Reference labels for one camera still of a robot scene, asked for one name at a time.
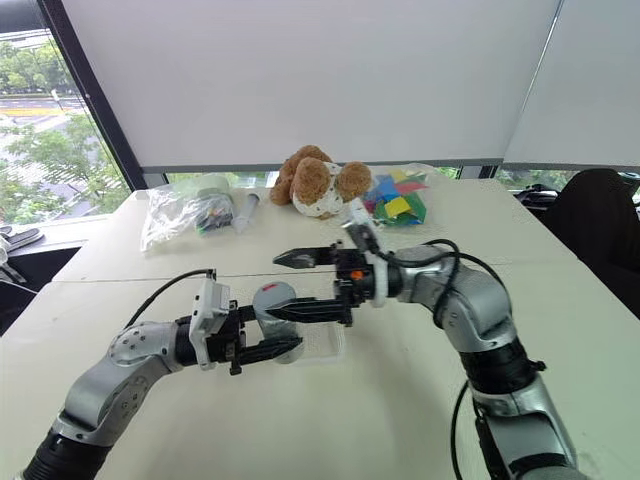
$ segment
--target white window shade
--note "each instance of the white window shade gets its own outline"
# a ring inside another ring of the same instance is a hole
[[[556,0],[64,0],[147,171],[504,156]]]
[[[565,0],[505,163],[640,167],[640,2]]]

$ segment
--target windowsill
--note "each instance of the windowsill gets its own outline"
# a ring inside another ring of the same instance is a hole
[[[92,215],[31,225],[16,225],[14,226],[16,232],[39,228],[44,235],[33,243],[9,252],[9,258],[53,250],[80,248],[102,229],[110,216]]]

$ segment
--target brown teddy bear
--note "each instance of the brown teddy bear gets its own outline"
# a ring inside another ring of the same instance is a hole
[[[371,172],[363,163],[340,167],[315,145],[306,145],[284,162],[270,198],[276,205],[293,202],[303,215],[325,219],[370,186]]]

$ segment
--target white table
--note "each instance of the white table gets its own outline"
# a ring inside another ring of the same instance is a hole
[[[168,279],[187,270],[209,267],[217,268],[222,277],[291,273],[273,265],[273,257],[295,247],[328,246],[339,238],[351,245],[339,218],[323,222],[304,217],[293,205],[271,204],[267,190],[257,191],[263,201],[256,211],[255,224],[242,235],[230,228],[205,237],[192,232],[146,255],[140,253],[140,233],[148,199],[146,192],[135,192],[100,236],[78,252],[54,280]],[[246,190],[234,192],[239,204],[244,195]],[[425,225],[383,231],[388,248],[444,237],[493,265],[575,259],[495,180],[434,182],[427,207]]]
[[[531,358],[549,366],[544,379],[583,471],[639,478],[640,323],[578,262],[496,268]],[[224,282],[247,303],[273,278]],[[331,294],[328,273],[279,278],[301,296]],[[54,282],[9,329],[0,344],[1,478],[26,465],[71,383],[162,283]],[[198,285],[175,285],[144,318],[183,315]],[[238,377],[225,366],[191,367],[160,380],[98,478],[453,478],[448,429],[464,378],[455,351],[417,305],[390,301],[354,313],[339,362],[268,362]],[[486,478],[468,400],[459,424],[462,470],[467,479]]]

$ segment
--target plastic bag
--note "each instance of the plastic bag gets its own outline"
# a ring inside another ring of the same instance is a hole
[[[373,218],[384,225],[422,224],[427,216],[425,193],[434,173],[433,167],[420,164],[379,167],[362,201]]]
[[[205,233],[230,225],[233,202],[227,179],[208,174],[147,191],[149,207],[140,250],[146,252],[186,231]]]

